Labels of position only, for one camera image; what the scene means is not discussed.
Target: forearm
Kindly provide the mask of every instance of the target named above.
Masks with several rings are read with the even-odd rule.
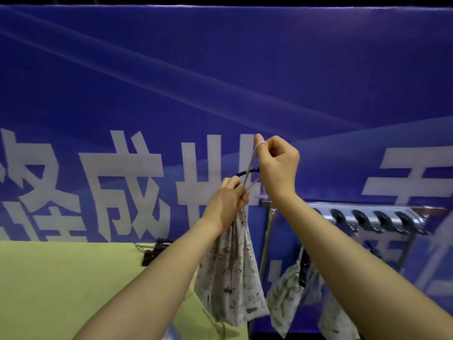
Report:
[[[101,308],[74,340],[157,340],[185,299],[215,227],[201,219]]]
[[[367,340],[447,339],[449,314],[296,195],[276,203]]]

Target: drawstring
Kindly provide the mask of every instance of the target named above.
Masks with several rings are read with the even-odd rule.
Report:
[[[253,159],[255,158],[256,149],[258,148],[258,146],[260,144],[268,145],[266,141],[261,141],[256,144],[255,149],[253,150],[253,153],[252,153],[252,159],[250,160],[249,168],[247,169],[246,177],[244,179],[244,183],[243,183],[244,187],[246,186],[247,178],[249,177],[250,170],[252,169],[252,164],[253,164]],[[246,192],[248,192],[252,188],[252,186],[258,182],[259,179],[260,178],[258,177],[258,179],[256,179],[254,182],[252,182],[252,185],[250,185],[248,188],[246,188]]]

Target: hand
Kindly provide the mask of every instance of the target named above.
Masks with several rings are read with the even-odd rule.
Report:
[[[264,141],[260,134],[255,135],[255,145]],[[289,194],[295,194],[299,152],[279,136],[269,138],[256,148],[260,162],[260,177],[264,189],[273,202]]]
[[[249,203],[241,179],[237,176],[225,178],[220,189],[207,203],[202,219],[211,226],[218,227],[219,234],[225,232],[236,219],[241,208]]]

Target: blue backdrop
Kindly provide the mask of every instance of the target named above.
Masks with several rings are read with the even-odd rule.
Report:
[[[306,200],[452,206],[451,10],[2,6],[0,48],[0,239],[177,238],[257,132],[299,150]],[[453,313],[439,223],[403,274]],[[405,241],[362,237],[390,264]],[[299,246],[278,217],[269,260]],[[316,332],[319,308],[292,331]]]

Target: light green cloth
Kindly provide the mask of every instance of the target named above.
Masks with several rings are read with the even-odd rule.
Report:
[[[0,338],[71,339],[142,271],[142,255],[132,243],[0,241]],[[213,323],[192,290],[173,320],[184,340],[247,339],[245,326]]]

